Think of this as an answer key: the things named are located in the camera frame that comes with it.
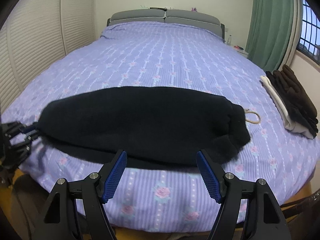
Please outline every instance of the purple bedsheet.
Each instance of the purple bedsheet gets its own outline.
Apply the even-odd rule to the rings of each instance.
[[[258,125],[246,124],[251,141],[237,160],[224,166],[225,171],[250,181],[265,178],[282,204],[312,173],[320,142],[284,129],[280,114],[259,82],[261,75],[260,68],[209,31],[157,22],[124,23],[107,27],[100,39],[52,64],[2,117],[3,122],[31,124],[52,100],[116,86],[173,86],[223,95],[262,117]],[[100,167],[38,139],[20,168],[50,191],[58,178],[83,179]],[[84,213],[78,203],[78,210]],[[127,168],[105,209],[110,222],[121,227],[195,232],[211,230],[219,205],[209,197],[197,169]],[[243,201],[238,221],[244,220],[245,210]]]

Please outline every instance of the folded brown towel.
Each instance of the folded brown towel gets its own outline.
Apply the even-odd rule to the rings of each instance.
[[[309,132],[312,134],[313,137],[316,137],[317,131],[315,131],[314,127],[306,120],[306,118],[301,114],[297,106],[293,105],[290,100],[286,96],[286,92],[284,91],[282,85],[280,84],[279,80],[275,78],[274,75],[270,71],[266,71],[266,75],[269,78],[271,84],[279,94],[280,98],[282,99],[285,107],[287,108],[288,115],[290,118],[301,124],[302,126],[306,127]]]
[[[281,75],[283,77],[283,80],[289,86],[288,87],[285,83],[283,84],[284,90],[287,92],[288,97],[292,101],[297,101],[300,105],[302,105],[302,107],[311,118],[316,118],[317,109],[307,95],[301,83],[298,81],[293,70],[290,69],[287,65],[284,65],[281,71]]]
[[[318,120],[314,116],[309,115],[309,113],[306,111],[306,107],[300,103],[301,102],[300,100],[297,100],[297,98],[293,99],[288,93],[289,89],[291,88],[289,84],[291,84],[292,81],[289,81],[289,84],[288,84],[288,82],[284,79],[282,75],[282,71],[275,70],[273,72],[273,76],[276,80],[277,87],[280,88],[283,92],[282,96],[286,97],[287,100],[290,101],[290,103],[293,106],[297,107],[301,115],[307,120],[307,122],[310,124],[312,129],[317,133],[318,128],[316,124],[318,123]]]

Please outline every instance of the metal screw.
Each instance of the metal screw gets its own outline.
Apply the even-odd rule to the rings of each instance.
[[[232,173],[230,173],[230,172],[226,173],[226,178],[227,179],[233,179],[234,177],[235,176]]]
[[[259,182],[261,185],[265,185],[265,184],[267,183],[264,179],[259,179],[258,182]]]
[[[93,172],[93,173],[91,173],[91,174],[89,175],[90,179],[96,179],[98,176],[99,176],[99,174],[96,173],[96,172]]]
[[[66,180],[64,179],[64,178],[61,178],[61,179],[58,179],[57,180],[57,183],[59,184],[59,185],[62,185],[63,183],[65,183],[66,182]]]

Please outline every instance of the rolled black fabric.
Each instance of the rolled black fabric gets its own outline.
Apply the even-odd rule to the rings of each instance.
[[[144,169],[196,166],[200,149],[223,164],[250,141],[241,106],[170,87],[109,88],[53,101],[37,128],[71,156],[106,163],[124,149],[128,167]]]

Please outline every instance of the headboard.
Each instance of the headboard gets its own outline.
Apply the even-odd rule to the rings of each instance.
[[[225,26],[216,17],[186,10],[138,9],[117,12],[108,19],[107,26],[132,21],[156,21],[191,25],[209,30],[224,39]]]

